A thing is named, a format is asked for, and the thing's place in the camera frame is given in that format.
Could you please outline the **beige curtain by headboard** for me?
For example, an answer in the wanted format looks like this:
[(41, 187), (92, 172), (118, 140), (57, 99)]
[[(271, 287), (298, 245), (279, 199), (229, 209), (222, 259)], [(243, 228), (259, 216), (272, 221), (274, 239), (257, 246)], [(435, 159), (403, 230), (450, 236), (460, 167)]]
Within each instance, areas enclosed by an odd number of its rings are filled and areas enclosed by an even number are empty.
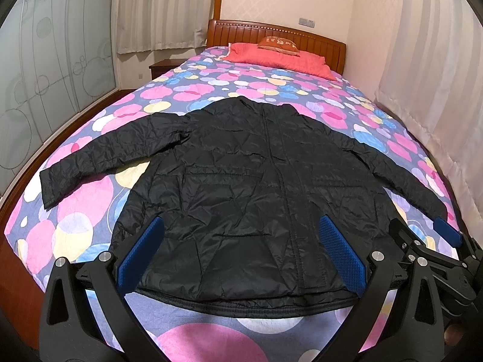
[(119, 0), (116, 52), (203, 47), (213, 5), (214, 0)]

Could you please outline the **colourful circle-pattern bedspread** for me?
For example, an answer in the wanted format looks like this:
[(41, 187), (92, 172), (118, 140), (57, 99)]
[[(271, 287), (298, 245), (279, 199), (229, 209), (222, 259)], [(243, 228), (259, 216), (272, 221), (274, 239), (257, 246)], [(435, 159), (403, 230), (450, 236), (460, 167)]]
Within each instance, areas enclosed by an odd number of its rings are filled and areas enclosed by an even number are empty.
[[(222, 47), (211, 48), (132, 90), (78, 128), (43, 167), (147, 114), (186, 114), (217, 100), (243, 96), (289, 104), (372, 146), (450, 205), (448, 186), (424, 149), (348, 80), (327, 81), (293, 71), (231, 64), (221, 60), (223, 53)], [(43, 293), (58, 256), (85, 262), (107, 249), (129, 190), (145, 170), (145, 164), (137, 164), (102, 176), (50, 210), (43, 206), (39, 177), (27, 184), (4, 233)], [(347, 316), (347, 310), (339, 309), (304, 318), (237, 319), (178, 309), (138, 293), (129, 294), (127, 300), (149, 335), (176, 361), (310, 361)]]

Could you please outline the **orange patterned pillow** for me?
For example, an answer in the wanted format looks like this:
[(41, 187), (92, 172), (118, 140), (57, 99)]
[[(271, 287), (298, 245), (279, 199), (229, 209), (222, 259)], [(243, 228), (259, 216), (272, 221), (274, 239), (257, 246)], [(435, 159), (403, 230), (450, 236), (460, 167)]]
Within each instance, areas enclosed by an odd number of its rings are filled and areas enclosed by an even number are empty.
[(300, 51), (296, 44), (287, 38), (267, 36), (262, 38), (257, 47), (259, 49), (282, 53), (289, 56), (299, 56)]

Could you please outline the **wall switch panel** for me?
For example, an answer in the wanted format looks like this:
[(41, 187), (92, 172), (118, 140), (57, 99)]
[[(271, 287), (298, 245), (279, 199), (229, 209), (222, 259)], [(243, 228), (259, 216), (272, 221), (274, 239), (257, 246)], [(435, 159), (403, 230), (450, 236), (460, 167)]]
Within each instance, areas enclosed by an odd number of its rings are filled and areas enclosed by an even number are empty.
[(299, 19), (299, 25), (309, 27), (309, 28), (314, 28), (315, 27), (315, 22), (306, 18), (300, 17)]

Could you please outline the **black quilted jacket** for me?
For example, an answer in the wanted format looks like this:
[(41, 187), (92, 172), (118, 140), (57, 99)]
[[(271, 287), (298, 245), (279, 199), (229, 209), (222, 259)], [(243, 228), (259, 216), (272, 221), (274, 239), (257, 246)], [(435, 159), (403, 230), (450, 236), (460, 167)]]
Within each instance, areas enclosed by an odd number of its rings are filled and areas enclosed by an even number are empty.
[(161, 218), (164, 240), (136, 290), (206, 314), (286, 318), (354, 304), (319, 241), (322, 217), (365, 254), (390, 257), (399, 257), (390, 191), (430, 219), (447, 217), (440, 198), (383, 153), (288, 104), (246, 97), (149, 114), (99, 136), (41, 171), (43, 204), (141, 159), (148, 166), (110, 249)]

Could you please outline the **wooden headboard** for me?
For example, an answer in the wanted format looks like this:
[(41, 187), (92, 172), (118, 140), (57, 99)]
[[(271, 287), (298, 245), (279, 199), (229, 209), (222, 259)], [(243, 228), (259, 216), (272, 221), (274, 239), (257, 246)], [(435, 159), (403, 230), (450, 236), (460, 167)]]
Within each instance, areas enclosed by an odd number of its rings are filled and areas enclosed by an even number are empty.
[(332, 71), (342, 75), (345, 69), (346, 45), (337, 40), (303, 30), (252, 21), (210, 20), (206, 47), (227, 47), (230, 43), (258, 43), (267, 36), (286, 38), (300, 51), (324, 56)]

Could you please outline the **red folded blanket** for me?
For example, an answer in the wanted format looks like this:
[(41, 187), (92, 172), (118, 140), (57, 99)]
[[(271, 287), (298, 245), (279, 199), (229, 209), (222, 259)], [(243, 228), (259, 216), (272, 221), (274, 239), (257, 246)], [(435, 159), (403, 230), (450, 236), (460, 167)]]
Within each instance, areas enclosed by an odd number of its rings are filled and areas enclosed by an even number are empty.
[(329, 80), (336, 79), (329, 65), (326, 64), (325, 57), (310, 52), (300, 52), (295, 56), (259, 48), (254, 43), (230, 43), (228, 54), (223, 59), (232, 63), (263, 65)]

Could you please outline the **white curtain along bed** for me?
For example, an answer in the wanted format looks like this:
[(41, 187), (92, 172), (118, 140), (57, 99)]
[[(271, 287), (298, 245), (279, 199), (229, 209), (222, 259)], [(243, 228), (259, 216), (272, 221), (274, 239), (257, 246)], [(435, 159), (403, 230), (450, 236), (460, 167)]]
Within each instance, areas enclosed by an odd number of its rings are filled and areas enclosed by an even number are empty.
[(399, 0), (376, 98), (436, 160), (482, 239), (482, 25), (467, 0)]

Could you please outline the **wooden nightstand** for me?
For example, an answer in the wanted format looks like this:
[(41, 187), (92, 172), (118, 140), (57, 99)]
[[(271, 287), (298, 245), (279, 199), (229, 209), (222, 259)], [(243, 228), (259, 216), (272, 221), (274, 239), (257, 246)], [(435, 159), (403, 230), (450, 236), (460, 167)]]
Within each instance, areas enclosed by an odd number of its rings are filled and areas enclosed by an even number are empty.
[(167, 73), (171, 69), (179, 67), (182, 63), (186, 61), (187, 59), (164, 59), (150, 65), (149, 69), (151, 71), (152, 80)]

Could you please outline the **frosted glass wardrobe door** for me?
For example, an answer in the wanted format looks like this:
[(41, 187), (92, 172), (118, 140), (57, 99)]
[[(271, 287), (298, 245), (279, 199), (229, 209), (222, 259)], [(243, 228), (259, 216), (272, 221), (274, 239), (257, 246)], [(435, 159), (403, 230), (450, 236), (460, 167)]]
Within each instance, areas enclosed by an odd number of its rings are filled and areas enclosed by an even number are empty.
[(115, 89), (111, 0), (16, 0), (1, 26), (1, 189)]

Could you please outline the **wooden bed frame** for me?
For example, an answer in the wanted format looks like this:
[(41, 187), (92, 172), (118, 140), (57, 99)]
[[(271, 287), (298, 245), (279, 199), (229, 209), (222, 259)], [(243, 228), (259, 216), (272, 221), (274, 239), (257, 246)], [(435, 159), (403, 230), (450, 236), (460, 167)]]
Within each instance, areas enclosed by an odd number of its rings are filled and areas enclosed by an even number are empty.
[[(59, 128), (32, 158), (22, 167), (20, 173), (1, 198), (1, 230), (5, 230), (10, 215), (23, 194), (27, 184), (43, 162), (70, 137), (78, 128), (107, 106), (125, 97), (132, 91), (121, 89), (110, 92), (76, 114)], [(43, 292), (28, 274), (25, 265), (14, 254), (7, 238), (1, 235), (1, 311), (16, 331), (18, 338), (30, 349), (38, 349), (38, 334)]]

